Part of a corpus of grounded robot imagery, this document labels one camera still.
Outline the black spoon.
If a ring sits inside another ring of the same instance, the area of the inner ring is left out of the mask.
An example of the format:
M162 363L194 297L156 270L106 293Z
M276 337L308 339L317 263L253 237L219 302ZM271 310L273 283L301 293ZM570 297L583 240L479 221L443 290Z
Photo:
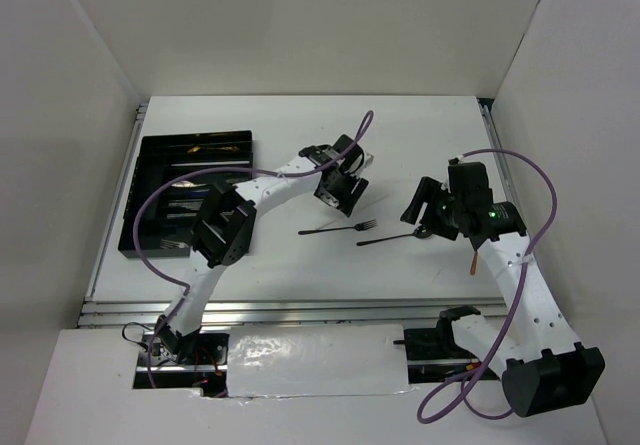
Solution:
M377 239L372 239L372 240L359 241L359 242L356 243L356 245L358 247L364 247L364 246L370 246L370 245L374 245L374 244L378 244L378 243L388 242L388 241L391 241L391 240L397 240L397 239L401 239L401 238L428 239L431 236L432 236L432 232L431 231L426 229L424 226L418 226L410 233L394 235L394 236L388 236L388 237L384 237L384 238L377 238Z

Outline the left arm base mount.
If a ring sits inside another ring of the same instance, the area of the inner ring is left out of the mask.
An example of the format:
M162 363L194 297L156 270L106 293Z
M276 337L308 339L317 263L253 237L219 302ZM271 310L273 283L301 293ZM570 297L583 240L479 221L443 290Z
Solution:
M226 398L228 333L206 332L183 358L171 354L159 339L151 341L152 328L126 323L121 338L138 347L132 387L149 389L197 389L209 398Z

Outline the silver ornate fork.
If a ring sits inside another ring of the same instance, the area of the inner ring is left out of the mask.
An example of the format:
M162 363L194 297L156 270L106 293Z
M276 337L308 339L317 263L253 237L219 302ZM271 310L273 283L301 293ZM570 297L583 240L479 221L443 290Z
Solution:
M190 245L187 242L170 240L170 239L161 239L160 247L162 249L188 249Z

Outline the black fork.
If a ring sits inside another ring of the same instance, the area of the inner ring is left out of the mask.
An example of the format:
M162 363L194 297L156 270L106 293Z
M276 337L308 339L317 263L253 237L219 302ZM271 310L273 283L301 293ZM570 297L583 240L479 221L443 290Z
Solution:
M313 229L313 230L300 230L297 232L297 234L300 236L306 236L306 235L314 235L319 233L337 232L337 231L364 232L364 231L368 231L375 228L377 225L378 225L378 222L375 219L372 219L372 220L359 222L349 226L331 227L331 228L322 228L322 229Z

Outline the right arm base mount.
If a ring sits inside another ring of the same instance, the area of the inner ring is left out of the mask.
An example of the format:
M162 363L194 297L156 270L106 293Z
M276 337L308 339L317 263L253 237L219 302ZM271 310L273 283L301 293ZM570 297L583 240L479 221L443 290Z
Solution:
M475 365L471 352L454 344L452 323L480 315L500 320L504 305L411 306L401 308L403 335L394 345L405 352L408 382L411 385L443 382Z

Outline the gold spoon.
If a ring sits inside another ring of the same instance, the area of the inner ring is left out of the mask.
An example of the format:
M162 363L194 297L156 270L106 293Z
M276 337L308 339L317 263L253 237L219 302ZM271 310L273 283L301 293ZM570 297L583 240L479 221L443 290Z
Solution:
M205 154L205 153L223 153L223 154L230 154L230 153L242 153L243 152L243 148L242 147L237 147L237 146L204 146L204 145L197 145L194 147L191 147L188 151L187 154Z

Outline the silver table knife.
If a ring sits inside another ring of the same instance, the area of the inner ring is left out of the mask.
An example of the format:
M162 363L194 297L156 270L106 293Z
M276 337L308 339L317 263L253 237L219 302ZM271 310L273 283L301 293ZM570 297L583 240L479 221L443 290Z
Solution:
M206 187L206 184L194 183L194 182L189 181L189 180L181 180L181 181L173 183L172 187L173 188L179 188L179 189L197 189L197 188Z

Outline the copper fork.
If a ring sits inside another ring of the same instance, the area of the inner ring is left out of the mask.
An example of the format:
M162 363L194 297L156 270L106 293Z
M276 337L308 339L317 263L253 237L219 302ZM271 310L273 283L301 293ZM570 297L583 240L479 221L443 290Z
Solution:
M471 265L470 265L470 270L469 270L469 273L470 273L471 276L475 276L476 275L478 258L479 258L478 252L474 251L472 262L471 262Z

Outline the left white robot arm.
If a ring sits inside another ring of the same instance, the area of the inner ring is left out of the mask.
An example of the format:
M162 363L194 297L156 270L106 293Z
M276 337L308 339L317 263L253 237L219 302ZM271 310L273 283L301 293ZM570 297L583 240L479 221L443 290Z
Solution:
M226 269L248 254L259 218L305 194L350 216L368 186L362 173L373 160L341 135L332 145L300 150L273 176L214 185L192 227L188 287L156 323L163 354L176 364L196 355L206 305Z

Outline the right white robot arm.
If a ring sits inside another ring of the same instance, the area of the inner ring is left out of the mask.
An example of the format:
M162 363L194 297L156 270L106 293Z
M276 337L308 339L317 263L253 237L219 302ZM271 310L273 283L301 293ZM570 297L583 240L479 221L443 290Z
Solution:
M497 202L481 162L452 159L448 180L421 179L401 217L433 236L467 238L488 267L509 310L495 328L473 306L440 313L436 344L448 357L469 352L501 382L519 417L584 404L605 368L564 318L532 254L533 241L516 208Z

